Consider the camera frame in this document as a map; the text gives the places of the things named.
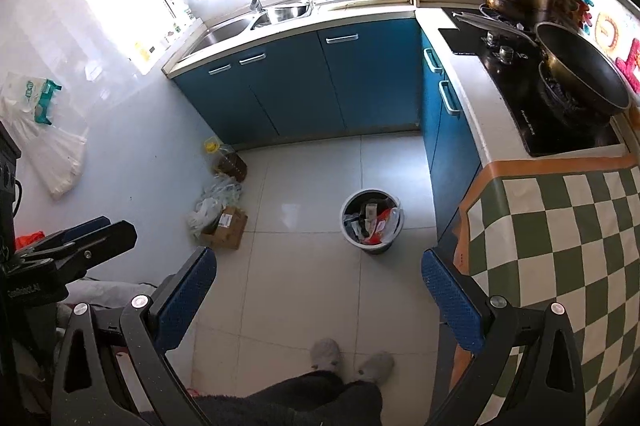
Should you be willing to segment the colourful wall decoration stickers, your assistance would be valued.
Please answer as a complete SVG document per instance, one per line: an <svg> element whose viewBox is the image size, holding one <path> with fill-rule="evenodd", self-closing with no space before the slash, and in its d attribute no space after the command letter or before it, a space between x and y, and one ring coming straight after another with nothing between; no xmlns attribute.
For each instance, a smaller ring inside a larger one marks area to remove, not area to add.
<svg viewBox="0 0 640 426"><path fill-rule="evenodd" d="M554 13L611 59L639 105L639 11L619 0L555 0Z"/></svg>

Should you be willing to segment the hanging white plastic bags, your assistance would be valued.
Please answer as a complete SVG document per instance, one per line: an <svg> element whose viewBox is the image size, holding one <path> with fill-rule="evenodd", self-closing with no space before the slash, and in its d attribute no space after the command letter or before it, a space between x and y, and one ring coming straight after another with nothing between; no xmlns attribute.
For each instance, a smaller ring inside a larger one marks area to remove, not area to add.
<svg viewBox="0 0 640 426"><path fill-rule="evenodd" d="M52 199L76 186L85 166L88 125L63 85L9 72L1 83L1 121Z"/></svg>

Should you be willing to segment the plastic bag of vegetables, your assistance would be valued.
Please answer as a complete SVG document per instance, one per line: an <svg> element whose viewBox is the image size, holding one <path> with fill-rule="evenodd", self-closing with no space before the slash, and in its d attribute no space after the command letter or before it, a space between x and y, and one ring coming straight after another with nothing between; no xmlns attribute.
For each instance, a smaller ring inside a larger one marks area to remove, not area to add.
<svg viewBox="0 0 640 426"><path fill-rule="evenodd" d="M234 206L240 201L242 185L226 174L215 174L194 203L194 208L186 214L186 225L197 238L207 227L216 223L227 206Z"/></svg>

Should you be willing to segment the dark trouser legs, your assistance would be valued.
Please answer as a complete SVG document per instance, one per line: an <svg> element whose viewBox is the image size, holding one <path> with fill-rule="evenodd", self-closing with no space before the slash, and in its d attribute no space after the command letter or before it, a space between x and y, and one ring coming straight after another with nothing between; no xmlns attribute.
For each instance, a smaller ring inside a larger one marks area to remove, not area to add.
<svg viewBox="0 0 640 426"><path fill-rule="evenodd" d="M373 383L344 383L329 371L289 378L247 397L204 396L196 404L213 425L379 425L383 398Z"/></svg>

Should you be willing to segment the black gas stove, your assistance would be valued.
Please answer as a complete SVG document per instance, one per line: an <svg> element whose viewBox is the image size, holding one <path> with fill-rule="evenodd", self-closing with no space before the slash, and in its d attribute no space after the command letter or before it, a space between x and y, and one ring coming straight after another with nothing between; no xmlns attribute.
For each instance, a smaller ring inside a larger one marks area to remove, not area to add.
<svg viewBox="0 0 640 426"><path fill-rule="evenodd" d="M509 109L524 147L532 157L618 145L612 117L585 106L576 94L566 90L552 78L540 49L521 38L507 38L497 33L472 27L454 18L455 12L466 12L493 20L482 8L447 8L446 15L454 23L442 29L449 48L456 55L477 56Z"/></svg>

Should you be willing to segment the green checkered table mat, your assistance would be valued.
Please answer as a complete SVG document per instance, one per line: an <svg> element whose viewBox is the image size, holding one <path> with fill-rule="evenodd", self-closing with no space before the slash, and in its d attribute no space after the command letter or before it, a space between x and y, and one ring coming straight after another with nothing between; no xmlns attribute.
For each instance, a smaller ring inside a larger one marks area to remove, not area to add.
<svg viewBox="0 0 640 426"><path fill-rule="evenodd" d="M637 159L491 162L459 209L454 265L514 307L565 308L603 424L639 371Z"/></svg>

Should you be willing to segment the black wok pan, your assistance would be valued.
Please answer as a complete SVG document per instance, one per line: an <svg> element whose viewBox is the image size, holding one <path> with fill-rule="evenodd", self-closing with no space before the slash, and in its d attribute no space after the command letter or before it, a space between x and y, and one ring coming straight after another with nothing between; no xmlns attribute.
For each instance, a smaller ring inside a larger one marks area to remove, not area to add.
<svg viewBox="0 0 640 426"><path fill-rule="evenodd" d="M536 24L533 32L525 32L509 23L466 12L455 12L454 18L507 38L521 38L539 48L552 78L582 99L585 106L608 115L622 113L631 106L625 79L615 64L566 27L543 21Z"/></svg>

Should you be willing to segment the white round trash bin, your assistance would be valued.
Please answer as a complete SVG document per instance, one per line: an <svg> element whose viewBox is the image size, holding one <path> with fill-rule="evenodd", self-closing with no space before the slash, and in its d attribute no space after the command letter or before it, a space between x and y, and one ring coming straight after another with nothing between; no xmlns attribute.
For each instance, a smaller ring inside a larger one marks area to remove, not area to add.
<svg viewBox="0 0 640 426"><path fill-rule="evenodd" d="M399 237L405 212L398 198L382 189L362 189L352 194L340 212L345 240L371 256L382 255Z"/></svg>

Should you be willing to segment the grey slipper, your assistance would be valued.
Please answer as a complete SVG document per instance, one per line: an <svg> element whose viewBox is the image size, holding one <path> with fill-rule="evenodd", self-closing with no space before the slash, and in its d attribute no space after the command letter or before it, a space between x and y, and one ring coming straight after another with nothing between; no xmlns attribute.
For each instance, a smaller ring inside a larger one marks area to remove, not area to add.
<svg viewBox="0 0 640 426"><path fill-rule="evenodd" d="M332 338L322 338L310 348L311 368L314 371L340 374L343 356L340 346Z"/></svg>
<svg viewBox="0 0 640 426"><path fill-rule="evenodd" d="M386 351L371 354L357 368L356 382L370 383L376 386L385 384L393 373L394 357Z"/></svg>

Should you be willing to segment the cooking oil bottle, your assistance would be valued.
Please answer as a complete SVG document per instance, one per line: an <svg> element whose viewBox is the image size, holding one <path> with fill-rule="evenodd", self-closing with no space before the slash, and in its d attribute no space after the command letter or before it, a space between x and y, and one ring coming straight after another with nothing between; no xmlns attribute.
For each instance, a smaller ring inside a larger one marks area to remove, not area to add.
<svg viewBox="0 0 640 426"><path fill-rule="evenodd" d="M227 175L238 183L243 183L247 175L247 165L230 145L212 137L204 141L203 147L215 174Z"/></svg>

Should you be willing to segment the red white plastic bag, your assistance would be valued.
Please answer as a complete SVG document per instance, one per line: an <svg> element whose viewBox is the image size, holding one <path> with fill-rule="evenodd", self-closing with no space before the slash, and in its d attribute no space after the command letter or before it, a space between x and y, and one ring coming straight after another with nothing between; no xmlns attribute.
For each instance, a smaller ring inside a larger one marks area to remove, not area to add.
<svg viewBox="0 0 640 426"><path fill-rule="evenodd" d="M390 243L399 225L401 210L398 207L386 209L376 220L375 227L367 238L367 245Z"/></svg>

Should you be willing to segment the white printed paper sachet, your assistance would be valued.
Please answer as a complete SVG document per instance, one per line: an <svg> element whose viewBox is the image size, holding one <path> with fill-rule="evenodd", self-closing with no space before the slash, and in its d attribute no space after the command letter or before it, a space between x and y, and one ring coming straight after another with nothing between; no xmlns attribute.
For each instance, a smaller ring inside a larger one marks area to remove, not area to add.
<svg viewBox="0 0 640 426"><path fill-rule="evenodd" d="M378 203L368 202L362 209L362 234L367 239L375 231L376 222L378 221Z"/></svg>

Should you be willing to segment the brown cardboard box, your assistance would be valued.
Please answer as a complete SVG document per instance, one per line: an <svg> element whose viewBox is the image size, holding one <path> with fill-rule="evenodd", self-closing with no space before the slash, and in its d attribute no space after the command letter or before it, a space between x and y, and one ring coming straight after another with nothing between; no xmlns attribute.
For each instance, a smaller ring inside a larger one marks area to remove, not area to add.
<svg viewBox="0 0 640 426"><path fill-rule="evenodd" d="M242 209L227 206L213 224L202 230L198 238L202 244L212 249L221 247L236 251L241 245L247 220L248 217Z"/></svg>

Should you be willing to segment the grey right slipper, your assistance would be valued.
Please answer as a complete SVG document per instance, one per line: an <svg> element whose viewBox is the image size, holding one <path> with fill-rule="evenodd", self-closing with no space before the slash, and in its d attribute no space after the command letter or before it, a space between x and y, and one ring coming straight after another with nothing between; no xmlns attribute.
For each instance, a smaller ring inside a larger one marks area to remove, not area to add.
<svg viewBox="0 0 640 426"><path fill-rule="evenodd" d="M393 373L394 357L386 351L371 354L357 368L356 382L370 383L376 386L385 384Z"/></svg>

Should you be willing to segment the steel kitchen sink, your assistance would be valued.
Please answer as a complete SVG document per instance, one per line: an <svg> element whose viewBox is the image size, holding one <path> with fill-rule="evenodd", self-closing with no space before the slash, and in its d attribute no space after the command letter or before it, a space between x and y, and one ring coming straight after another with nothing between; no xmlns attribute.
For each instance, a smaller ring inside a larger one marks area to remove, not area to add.
<svg viewBox="0 0 640 426"><path fill-rule="evenodd" d="M311 2L270 6L258 14L236 17L207 29L180 57L180 61L215 44L234 38L243 32L275 26L281 22L307 17L312 12Z"/></svg>

